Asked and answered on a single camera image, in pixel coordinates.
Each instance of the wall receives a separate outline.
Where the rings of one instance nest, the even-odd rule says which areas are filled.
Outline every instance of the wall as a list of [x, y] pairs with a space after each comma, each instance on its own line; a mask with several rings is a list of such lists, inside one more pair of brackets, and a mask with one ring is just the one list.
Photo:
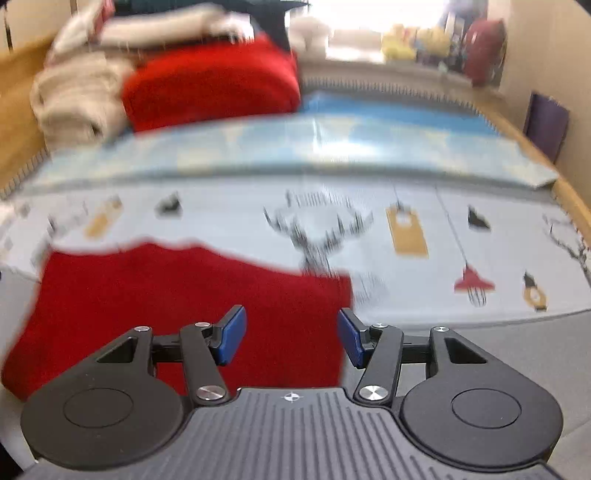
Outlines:
[[[36, 38], [57, 32], [70, 14], [70, 0], [11, 0], [7, 16], [12, 45], [22, 47]], [[0, 30], [4, 31], [4, 22]]]
[[0, 9], [0, 54], [8, 51], [8, 44], [6, 42], [6, 33], [4, 31], [4, 9]]
[[505, 18], [508, 51], [501, 93], [522, 127], [532, 90], [570, 110], [557, 167], [591, 206], [591, 15], [574, 0], [491, 0]]

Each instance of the gray ribbed platform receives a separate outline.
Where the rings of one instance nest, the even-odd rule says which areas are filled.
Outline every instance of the gray ribbed platform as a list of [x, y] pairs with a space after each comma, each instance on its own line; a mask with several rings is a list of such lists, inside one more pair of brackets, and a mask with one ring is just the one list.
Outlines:
[[542, 465], [484, 474], [441, 464], [414, 447], [388, 411], [359, 407], [339, 388], [244, 389], [230, 404], [197, 410], [172, 444], [135, 465], [74, 472], [42, 460], [24, 475], [26, 480], [556, 478]]

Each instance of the purple folder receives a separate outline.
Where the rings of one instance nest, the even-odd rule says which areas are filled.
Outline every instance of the purple folder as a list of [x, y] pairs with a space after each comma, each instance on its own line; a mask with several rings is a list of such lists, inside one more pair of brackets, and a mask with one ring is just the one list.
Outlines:
[[569, 111], [554, 99], [533, 93], [524, 134], [552, 162], [556, 162], [569, 126]]

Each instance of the red towel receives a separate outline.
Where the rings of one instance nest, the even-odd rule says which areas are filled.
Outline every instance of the red towel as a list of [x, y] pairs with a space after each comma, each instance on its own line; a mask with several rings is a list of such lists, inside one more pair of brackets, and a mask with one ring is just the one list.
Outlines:
[[136, 132], [191, 122], [295, 112], [294, 57], [262, 35], [250, 43], [183, 48], [148, 62], [125, 83]]
[[[242, 304], [246, 335], [233, 362], [221, 369], [232, 391], [335, 386], [342, 360], [336, 316], [350, 298], [347, 277], [280, 273], [201, 247], [53, 253], [2, 382], [26, 400], [130, 328], [149, 325], [155, 335], [167, 335], [193, 322], [215, 323]], [[184, 392], [180, 365], [159, 364], [158, 377]]]

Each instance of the red bag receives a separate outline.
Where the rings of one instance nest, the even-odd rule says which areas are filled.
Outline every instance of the red bag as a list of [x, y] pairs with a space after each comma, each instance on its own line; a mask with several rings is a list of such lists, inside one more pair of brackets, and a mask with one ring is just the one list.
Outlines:
[[476, 20], [468, 29], [464, 38], [464, 75], [475, 86], [490, 81], [492, 68], [499, 60], [504, 42], [505, 26], [502, 20]]
[[300, 106], [297, 65], [261, 35], [159, 56], [125, 83], [122, 99], [136, 132]]

